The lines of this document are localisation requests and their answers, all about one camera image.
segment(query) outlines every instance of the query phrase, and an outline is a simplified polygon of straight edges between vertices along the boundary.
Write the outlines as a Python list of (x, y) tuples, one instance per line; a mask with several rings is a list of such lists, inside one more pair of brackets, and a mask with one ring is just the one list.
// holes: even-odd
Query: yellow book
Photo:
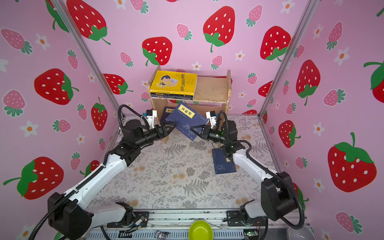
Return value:
[(151, 93), (179, 94), (193, 96), (197, 74), (172, 71), (157, 71), (153, 79)]

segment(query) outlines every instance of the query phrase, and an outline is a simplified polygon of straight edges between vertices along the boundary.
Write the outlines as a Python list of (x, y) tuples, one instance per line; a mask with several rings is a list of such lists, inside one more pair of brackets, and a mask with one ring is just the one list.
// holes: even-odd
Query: strawberry wallpaper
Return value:
[[(26, 240), (48, 197), (98, 166), (118, 121), (50, 1), (6, 1), (0, 33), (1, 223)], [(45, 223), (37, 239), (56, 234)]]
[(382, 235), (383, 7), (321, 1), (263, 115), (317, 239)]
[(307, 0), (66, 1), (115, 98), (138, 112), (152, 108), (146, 88), (157, 66), (199, 76), (225, 76), (229, 69), (230, 113), (260, 111), (306, 4)]

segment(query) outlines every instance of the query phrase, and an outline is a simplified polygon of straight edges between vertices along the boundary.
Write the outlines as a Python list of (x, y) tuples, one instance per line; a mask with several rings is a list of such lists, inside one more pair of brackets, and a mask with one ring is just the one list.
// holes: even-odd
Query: stack of books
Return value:
[(193, 100), (197, 74), (157, 71), (149, 89), (151, 97)]

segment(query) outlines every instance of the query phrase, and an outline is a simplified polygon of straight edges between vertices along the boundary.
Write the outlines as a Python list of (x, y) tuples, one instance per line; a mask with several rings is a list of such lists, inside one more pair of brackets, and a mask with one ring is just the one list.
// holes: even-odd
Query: table surface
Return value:
[[(238, 139), (252, 144), (251, 155), (275, 169), (256, 116), (228, 116), (236, 122)], [(121, 140), (119, 135), (116, 145)], [(215, 175), (212, 142), (191, 141), (177, 129), (167, 144), (156, 141), (116, 175), (90, 207), (124, 201), (135, 209), (231, 209), (260, 199), (260, 186), (239, 166), (237, 173)]]

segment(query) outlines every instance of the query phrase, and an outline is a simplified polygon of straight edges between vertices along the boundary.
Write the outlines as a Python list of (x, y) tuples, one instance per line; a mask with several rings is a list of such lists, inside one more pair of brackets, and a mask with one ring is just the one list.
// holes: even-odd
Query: green bowl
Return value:
[(198, 220), (189, 228), (189, 240), (212, 240), (214, 232), (211, 226), (203, 220)]

